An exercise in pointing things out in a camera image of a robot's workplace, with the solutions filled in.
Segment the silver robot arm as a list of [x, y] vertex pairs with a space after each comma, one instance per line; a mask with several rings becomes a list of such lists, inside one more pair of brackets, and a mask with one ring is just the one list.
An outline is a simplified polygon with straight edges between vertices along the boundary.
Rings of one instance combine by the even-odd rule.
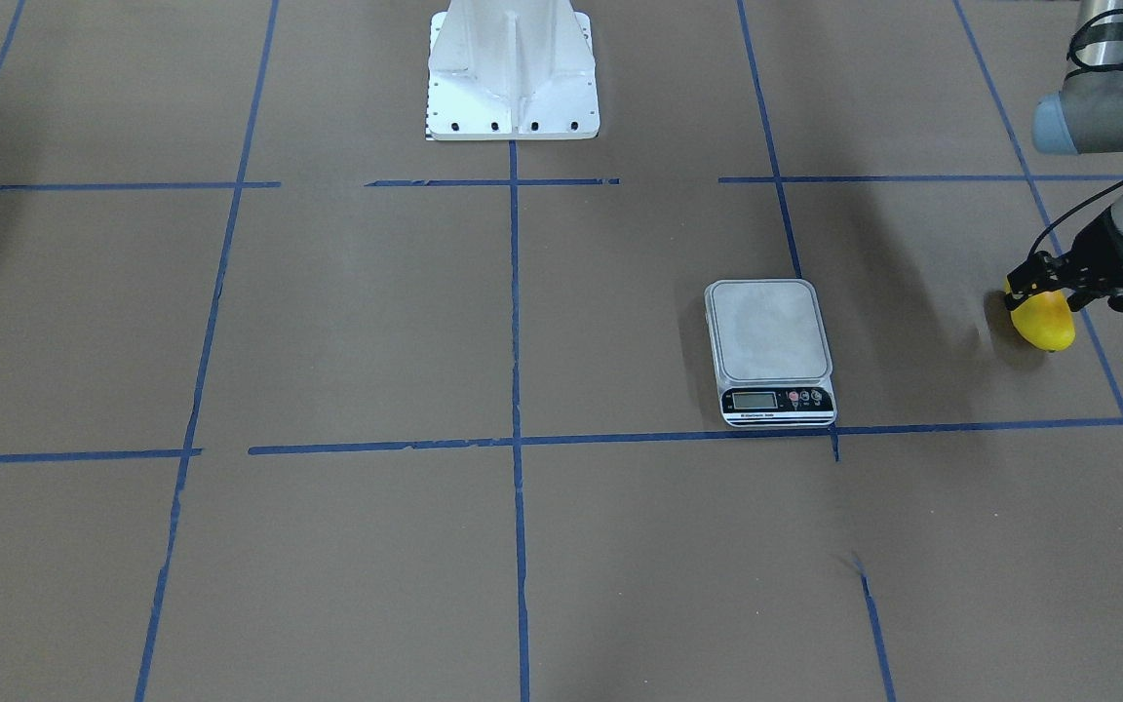
[[[1123, 152], [1123, 1], [1083, 1], [1066, 49], [1063, 83], [1035, 107], [1032, 131], [1042, 154]], [[1038, 245], [1007, 277], [1011, 310], [1066, 290], [1070, 310], [1104, 298], [1123, 312], [1123, 179], [1119, 197], [1052, 256]]]

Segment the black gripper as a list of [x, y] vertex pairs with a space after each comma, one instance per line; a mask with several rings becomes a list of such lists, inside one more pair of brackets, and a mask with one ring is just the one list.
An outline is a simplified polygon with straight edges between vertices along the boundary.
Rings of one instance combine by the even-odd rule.
[[1006, 275], [1007, 297], [1035, 297], [1071, 289], [1110, 297], [1123, 290], [1123, 233], [1111, 216], [1098, 216], [1074, 237], [1066, 258], [1031, 253]]

